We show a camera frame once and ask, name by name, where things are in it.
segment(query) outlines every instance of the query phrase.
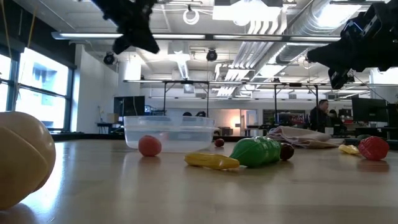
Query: yellow plastic food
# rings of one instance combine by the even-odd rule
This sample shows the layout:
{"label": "yellow plastic food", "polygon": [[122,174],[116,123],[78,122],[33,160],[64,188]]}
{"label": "yellow plastic food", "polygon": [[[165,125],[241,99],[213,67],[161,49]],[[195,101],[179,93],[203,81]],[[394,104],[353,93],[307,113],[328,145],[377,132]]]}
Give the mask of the yellow plastic food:
{"label": "yellow plastic food", "polygon": [[239,161],[223,155],[210,153],[191,153],[185,156],[185,162],[191,166],[207,167],[210,169],[232,169],[239,167]]}
{"label": "yellow plastic food", "polygon": [[358,148],[353,145],[350,145],[350,146],[341,145],[341,146],[339,146],[338,149],[340,150],[340,152],[345,152],[345,153],[351,154],[351,155],[360,154]]}

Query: man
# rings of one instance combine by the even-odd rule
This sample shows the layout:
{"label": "man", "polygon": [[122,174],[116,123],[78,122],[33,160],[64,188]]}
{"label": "man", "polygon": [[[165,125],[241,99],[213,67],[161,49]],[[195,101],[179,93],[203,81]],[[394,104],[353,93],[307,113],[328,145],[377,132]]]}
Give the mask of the man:
{"label": "man", "polygon": [[314,107],[310,113],[310,122],[311,122],[311,130],[325,132],[325,127],[328,122],[328,108],[329,101],[328,100],[320,100],[318,107]]}

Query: red plastic fruit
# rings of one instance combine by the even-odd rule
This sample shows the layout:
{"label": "red plastic fruit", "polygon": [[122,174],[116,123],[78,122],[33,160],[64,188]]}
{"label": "red plastic fruit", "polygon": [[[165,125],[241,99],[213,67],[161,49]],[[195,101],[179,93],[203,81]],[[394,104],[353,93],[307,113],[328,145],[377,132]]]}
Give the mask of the red plastic fruit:
{"label": "red plastic fruit", "polygon": [[384,159],[389,149],[390,146],[388,143],[376,136],[363,139],[358,146],[358,150],[362,156],[372,161]]}
{"label": "red plastic fruit", "polygon": [[287,143],[282,143],[280,148],[280,159],[287,161],[294,155],[294,148]]}
{"label": "red plastic fruit", "polygon": [[223,147],[224,146],[224,139],[217,139],[215,142],[214,142],[214,145],[216,146],[216,147]]}
{"label": "red plastic fruit", "polygon": [[162,143],[153,136],[144,136],[138,142],[138,151],[143,156],[156,156],[162,151]]}

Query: red ball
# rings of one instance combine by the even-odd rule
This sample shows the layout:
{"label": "red ball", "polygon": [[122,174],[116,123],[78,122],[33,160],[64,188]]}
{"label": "red ball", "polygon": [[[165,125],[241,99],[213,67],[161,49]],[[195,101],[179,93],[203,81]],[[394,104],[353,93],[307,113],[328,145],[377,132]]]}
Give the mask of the red ball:
{"label": "red ball", "polygon": [[224,146],[224,139],[217,139],[215,142],[214,142],[214,145],[216,146],[216,147],[223,147]]}
{"label": "red ball", "polygon": [[153,136],[144,136],[138,142],[138,151],[143,156],[156,156],[162,151],[162,143]]}
{"label": "red ball", "polygon": [[389,149],[390,146],[388,143],[376,136],[363,139],[358,146],[358,150],[362,156],[372,161],[384,159]]}

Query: beige towel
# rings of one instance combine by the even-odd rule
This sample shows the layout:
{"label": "beige towel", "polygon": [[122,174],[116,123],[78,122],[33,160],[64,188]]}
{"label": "beige towel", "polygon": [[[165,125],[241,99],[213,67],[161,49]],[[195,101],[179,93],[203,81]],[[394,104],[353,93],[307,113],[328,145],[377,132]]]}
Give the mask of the beige towel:
{"label": "beige towel", "polygon": [[329,134],[285,126],[270,130],[267,137],[278,141],[287,141],[295,147],[308,149],[338,147],[344,143],[344,139],[332,139]]}

